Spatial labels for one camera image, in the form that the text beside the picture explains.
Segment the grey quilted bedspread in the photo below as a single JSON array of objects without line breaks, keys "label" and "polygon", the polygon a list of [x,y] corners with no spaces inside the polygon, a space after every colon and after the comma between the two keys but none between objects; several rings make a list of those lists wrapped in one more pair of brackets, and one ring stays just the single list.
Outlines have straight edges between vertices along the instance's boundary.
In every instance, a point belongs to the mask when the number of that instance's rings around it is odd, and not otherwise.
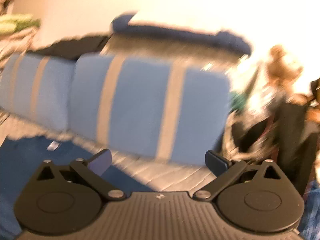
[{"label": "grey quilted bedspread", "polygon": [[[72,132],[56,132],[1,111],[1,144],[5,140],[20,142],[28,147],[34,143],[42,148],[50,143],[60,143],[61,146],[70,144],[81,152],[89,152],[89,155],[97,154],[104,148]],[[193,194],[216,179],[216,175],[205,166],[163,164],[119,150],[112,150],[111,153],[112,165],[155,191],[187,191]]]}]

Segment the blue striped pillow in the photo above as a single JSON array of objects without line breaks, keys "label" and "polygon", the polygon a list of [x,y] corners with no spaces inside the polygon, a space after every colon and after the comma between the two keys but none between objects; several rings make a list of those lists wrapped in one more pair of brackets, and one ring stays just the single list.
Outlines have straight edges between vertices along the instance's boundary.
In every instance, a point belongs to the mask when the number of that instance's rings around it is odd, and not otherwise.
[{"label": "blue striped pillow", "polygon": [[181,63],[85,55],[75,65],[70,129],[113,150],[204,165],[230,110],[229,79]]},{"label": "blue striped pillow", "polygon": [[68,129],[75,62],[36,54],[12,54],[1,75],[1,108],[56,131]]}]

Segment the green yellow fabric pile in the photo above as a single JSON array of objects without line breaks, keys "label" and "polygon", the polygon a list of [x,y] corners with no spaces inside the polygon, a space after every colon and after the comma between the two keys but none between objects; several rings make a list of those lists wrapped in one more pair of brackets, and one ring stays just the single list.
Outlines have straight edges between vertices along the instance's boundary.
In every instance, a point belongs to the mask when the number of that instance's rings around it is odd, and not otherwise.
[{"label": "green yellow fabric pile", "polygon": [[1,15],[1,36],[7,36],[30,27],[39,28],[41,20],[33,18],[32,14]]}]

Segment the dark blue sweatshirt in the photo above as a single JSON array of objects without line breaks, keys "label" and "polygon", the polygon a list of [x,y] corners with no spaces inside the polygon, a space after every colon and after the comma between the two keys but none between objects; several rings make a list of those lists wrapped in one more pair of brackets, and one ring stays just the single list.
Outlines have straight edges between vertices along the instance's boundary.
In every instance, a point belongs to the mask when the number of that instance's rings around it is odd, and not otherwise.
[{"label": "dark blue sweatshirt", "polygon": [[14,215],[14,203],[44,160],[64,165],[77,157],[91,156],[70,141],[55,142],[44,137],[5,139],[1,146],[1,239],[15,239],[22,232]]}]

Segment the brown teddy bear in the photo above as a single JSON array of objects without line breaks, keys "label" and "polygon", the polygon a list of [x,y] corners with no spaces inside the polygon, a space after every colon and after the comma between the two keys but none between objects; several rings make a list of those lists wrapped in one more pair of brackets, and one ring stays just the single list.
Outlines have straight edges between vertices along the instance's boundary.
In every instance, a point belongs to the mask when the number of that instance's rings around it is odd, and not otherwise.
[{"label": "brown teddy bear", "polygon": [[269,50],[266,68],[272,84],[292,83],[303,72],[303,67],[279,44]]}]

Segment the dark blue headboard cushion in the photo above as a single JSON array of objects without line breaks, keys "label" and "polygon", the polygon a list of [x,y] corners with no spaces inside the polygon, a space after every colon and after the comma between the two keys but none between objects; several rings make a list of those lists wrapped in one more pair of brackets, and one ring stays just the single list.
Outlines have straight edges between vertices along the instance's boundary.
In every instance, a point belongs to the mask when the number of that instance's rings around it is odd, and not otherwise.
[{"label": "dark blue headboard cushion", "polygon": [[240,54],[252,55],[251,45],[242,37],[231,34],[228,31],[219,31],[217,34],[197,34],[191,31],[154,27],[151,25],[129,25],[134,14],[122,14],[111,22],[114,33],[128,34],[135,36],[170,38],[173,40],[205,44],[210,47],[218,47],[237,52]]}]

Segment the blue striped pillow right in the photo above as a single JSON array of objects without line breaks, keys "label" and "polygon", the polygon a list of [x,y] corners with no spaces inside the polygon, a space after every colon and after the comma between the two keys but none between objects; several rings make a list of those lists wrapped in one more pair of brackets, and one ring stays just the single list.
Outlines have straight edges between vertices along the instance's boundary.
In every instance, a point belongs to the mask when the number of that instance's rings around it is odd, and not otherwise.
[{"label": "blue striped pillow right", "polygon": [[75,65],[70,129],[113,150],[204,165],[230,110],[229,79],[181,63],[85,55]]}]

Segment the blue striped pillow left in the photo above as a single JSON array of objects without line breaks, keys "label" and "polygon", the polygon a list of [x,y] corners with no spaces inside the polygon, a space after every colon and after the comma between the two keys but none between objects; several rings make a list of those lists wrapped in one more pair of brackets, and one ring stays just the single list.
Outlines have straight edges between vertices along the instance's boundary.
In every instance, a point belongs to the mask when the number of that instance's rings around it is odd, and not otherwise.
[{"label": "blue striped pillow left", "polygon": [[36,54],[12,54],[1,75],[1,108],[56,131],[68,129],[75,62]]}]

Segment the dark cluttered bag pile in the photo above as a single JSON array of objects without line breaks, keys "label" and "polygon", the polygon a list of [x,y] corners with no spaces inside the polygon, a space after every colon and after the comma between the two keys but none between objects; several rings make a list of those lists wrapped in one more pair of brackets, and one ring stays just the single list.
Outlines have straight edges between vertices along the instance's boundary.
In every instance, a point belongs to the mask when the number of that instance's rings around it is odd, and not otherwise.
[{"label": "dark cluttered bag pile", "polygon": [[310,104],[317,98],[301,93],[288,94],[276,89],[265,103],[251,113],[244,94],[231,93],[231,111],[222,136],[219,155],[229,162],[257,164],[274,160],[304,195],[315,178],[313,165],[319,142],[319,122],[314,118],[318,107]]}]

